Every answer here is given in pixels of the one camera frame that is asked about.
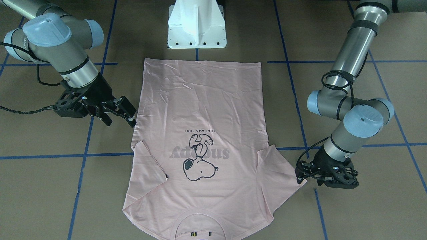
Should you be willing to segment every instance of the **white mount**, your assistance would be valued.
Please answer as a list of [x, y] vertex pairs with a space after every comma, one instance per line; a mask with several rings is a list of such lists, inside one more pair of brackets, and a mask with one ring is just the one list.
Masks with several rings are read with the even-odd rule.
[[176, 0], [169, 7], [169, 48], [224, 48], [224, 8], [216, 0]]

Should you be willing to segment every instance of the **snoopy graphic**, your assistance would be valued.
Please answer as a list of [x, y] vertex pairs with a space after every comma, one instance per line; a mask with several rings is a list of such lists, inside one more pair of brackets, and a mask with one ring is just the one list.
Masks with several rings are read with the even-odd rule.
[[196, 152], [196, 159], [188, 158], [182, 166], [189, 180], [209, 179], [218, 171], [218, 167], [203, 159], [204, 155], [208, 152], [208, 146], [212, 146], [213, 143], [212, 138], [206, 134], [193, 134], [190, 137], [189, 146]]

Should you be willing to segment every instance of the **blue cap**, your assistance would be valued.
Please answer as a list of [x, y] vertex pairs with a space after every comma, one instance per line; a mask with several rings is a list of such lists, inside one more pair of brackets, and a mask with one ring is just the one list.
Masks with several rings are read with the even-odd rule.
[[352, 135], [369, 138], [381, 130], [384, 120], [377, 109], [368, 105], [356, 105], [344, 116], [343, 123]]
[[307, 99], [307, 108], [310, 112], [320, 115], [319, 108], [317, 106], [317, 95], [319, 91], [313, 91], [310, 93]]
[[[9, 43], [9, 44], [11, 44], [11, 43], [12, 43], [12, 35], [13, 35], [13, 33], [14, 33], [16, 30], [18, 30], [18, 29], [20, 29], [20, 28], [17, 28], [17, 29], [15, 29], [15, 30], [12, 30], [12, 31], [8, 32], [8, 33], [6, 34], [6, 36], [4, 37], [4, 42], [5, 42], [5, 43]], [[27, 61], [27, 60], [25, 60], [25, 59], [21, 58], [21, 57], [16, 53], [16, 51], [15, 51], [15, 49], [14, 49], [13, 47], [5, 46], [5, 48], [6, 48], [6, 51], [10, 54], [10, 56], [12, 56], [12, 57], [14, 57], [14, 58], [16, 58], [16, 59], [18, 59], [18, 60]]]
[[85, 21], [89, 24], [92, 32], [92, 46], [90, 49], [97, 47], [102, 44], [104, 41], [104, 32], [102, 31], [101, 26], [95, 20], [87, 20]]
[[70, 28], [54, 13], [33, 18], [22, 29], [28, 40], [40, 47], [58, 46], [71, 38]]
[[389, 110], [389, 113], [390, 113], [389, 120], [386, 122], [386, 124], [388, 124], [390, 122], [390, 120], [393, 118], [393, 115], [395, 114], [395, 108], [393, 107], [393, 104], [389, 100], [387, 100], [385, 98], [381, 98], [381, 97], [373, 98], [371, 100], [378, 100], [378, 101], [384, 103], [384, 105], [387, 107], [387, 109]]

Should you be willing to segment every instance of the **pink t-shirt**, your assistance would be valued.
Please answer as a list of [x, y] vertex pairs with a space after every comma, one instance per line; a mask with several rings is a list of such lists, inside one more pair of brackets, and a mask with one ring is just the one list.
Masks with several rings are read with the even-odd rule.
[[302, 185], [265, 128], [260, 63], [146, 59], [123, 207], [161, 240], [240, 240]]

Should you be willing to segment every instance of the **folded sleeve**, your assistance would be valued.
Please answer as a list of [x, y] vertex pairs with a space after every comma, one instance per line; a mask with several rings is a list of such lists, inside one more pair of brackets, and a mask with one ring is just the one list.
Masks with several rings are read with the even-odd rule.
[[167, 176], [143, 141], [136, 143], [129, 188], [123, 210], [166, 182]]
[[257, 180], [270, 214], [307, 182], [297, 184], [294, 167], [275, 145], [258, 151]]

